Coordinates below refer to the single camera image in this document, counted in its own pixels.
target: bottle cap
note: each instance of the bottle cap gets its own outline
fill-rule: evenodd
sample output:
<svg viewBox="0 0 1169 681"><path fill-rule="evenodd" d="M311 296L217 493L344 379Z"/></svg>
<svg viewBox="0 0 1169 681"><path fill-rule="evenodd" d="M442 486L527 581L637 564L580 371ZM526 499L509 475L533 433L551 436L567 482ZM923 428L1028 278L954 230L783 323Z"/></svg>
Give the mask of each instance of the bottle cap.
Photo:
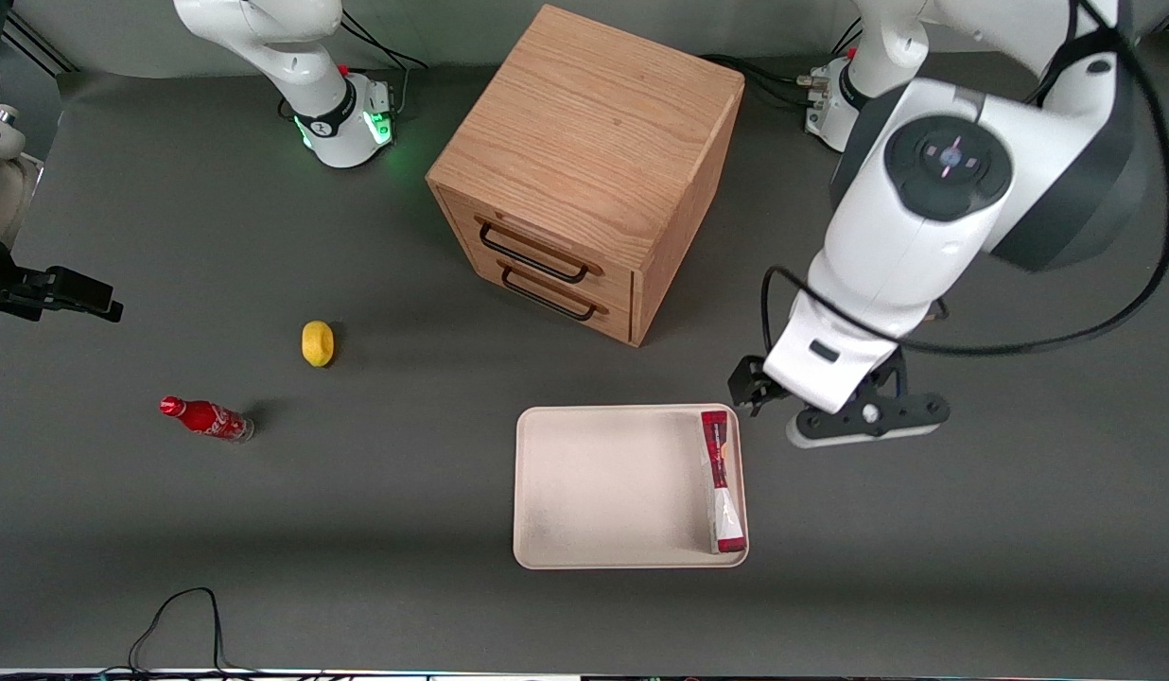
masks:
<svg viewBox="0 0 1169 681"><path fill-rule="evenodd" d="M178 397L168 396L160 401L160 414L172 415L172 417L178 417L186 412L186 401L180 401Z"/></svg>

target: coca-cola bottle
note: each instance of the coca-cola bottle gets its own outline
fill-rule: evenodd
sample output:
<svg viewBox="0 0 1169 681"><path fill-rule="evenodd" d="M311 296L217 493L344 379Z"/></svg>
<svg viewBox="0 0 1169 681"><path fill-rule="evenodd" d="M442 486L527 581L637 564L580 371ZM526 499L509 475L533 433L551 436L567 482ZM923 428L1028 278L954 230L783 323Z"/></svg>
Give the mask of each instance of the coca-cola bottle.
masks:
<svg viewBox="0 0 1169 681"><path fill-rule="evenodd" d="M188 430L198 435L217 437L229 443L247 443L256 431L251 418L244 418L233 410L207 401L186 402L168 396L160 401L160 411L186 424Z"/></svg>

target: tray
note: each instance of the tray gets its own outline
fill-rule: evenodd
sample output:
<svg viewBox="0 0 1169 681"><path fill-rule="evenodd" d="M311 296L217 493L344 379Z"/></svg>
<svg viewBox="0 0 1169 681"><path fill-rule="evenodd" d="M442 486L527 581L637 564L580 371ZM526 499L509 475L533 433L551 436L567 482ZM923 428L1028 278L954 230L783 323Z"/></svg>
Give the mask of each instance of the tray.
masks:
<svg viewBox="0 0 1169 681"><path fill-rule="evenodd" d="M517 423L513 555L527 569L735 568L711 553L701 412L728 414L727 486L745 536L740 428L726 405L535 406Z"/></svg>

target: lemon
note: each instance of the lemon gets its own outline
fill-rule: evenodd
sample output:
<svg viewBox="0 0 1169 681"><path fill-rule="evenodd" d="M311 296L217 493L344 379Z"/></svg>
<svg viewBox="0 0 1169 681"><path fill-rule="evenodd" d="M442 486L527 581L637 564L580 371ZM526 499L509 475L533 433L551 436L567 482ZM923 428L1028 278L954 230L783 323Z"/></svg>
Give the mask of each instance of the lemon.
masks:
<svg viewBox="0 0 1169 681"><path fill-rule="evenodd" d="M327 366L333 361L333 329L321 321L303 327L303 357L310 366Z"/></svg>

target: drawer handle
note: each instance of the drawer handle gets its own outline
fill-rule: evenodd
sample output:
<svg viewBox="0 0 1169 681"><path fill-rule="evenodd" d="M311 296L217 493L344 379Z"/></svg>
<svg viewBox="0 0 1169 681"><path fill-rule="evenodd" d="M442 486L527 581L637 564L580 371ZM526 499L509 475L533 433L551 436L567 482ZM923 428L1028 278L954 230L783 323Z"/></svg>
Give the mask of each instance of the drawer handle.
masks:
<svg viewBox="0 0 1169 681"><path fill-rule="evenodd" d="M484 245L489 246L489 249L497 251L498 253L502 253L504 256L511 257L514 260L524 264L525 266L531 266L533 269L537 269L537 271L540 271L542 275L553 276L555 277L555 279L563 280L563 283L567 284L580 284L581 280L584 280L584 276L588 275L588 266L581 266L581 270L576 272L576 275L568 275L567 272L559 271L553 266L545 266L545 264L533 258L530 258L528 256L518 253L518 251L514 251L513 249L507 249L507 246L499 245L497 242L490 241L487 238L487 234L492 229L493 224L490 223L490 221L486 221L484 225L479 229L479 241L484 242Z"/></svg>
<svg viewBox="0 0 1169 681"><path fill-rule="evenodd" d="M548 300L546 298L542 298L541 296L538 296L538 293L533 291L530 291L527 289L521 289L519 285L512 284L512 282L507 279L507 276L512 273L513 273L512 267L505 267L505 271L502 272L502 284L505 285L505 289L509 289L510 291L517 293L523 298L533 300L538 303L540 306L548 306L551 307L551 310L556 311L559 314L575 319L576 321L588 321L593 319L593 313L596 313L597 311L597 306L589 306L588 311L584 311L583 313L573 313L573 311L569 311L566 306L560 306L559 303Z"/></svg>

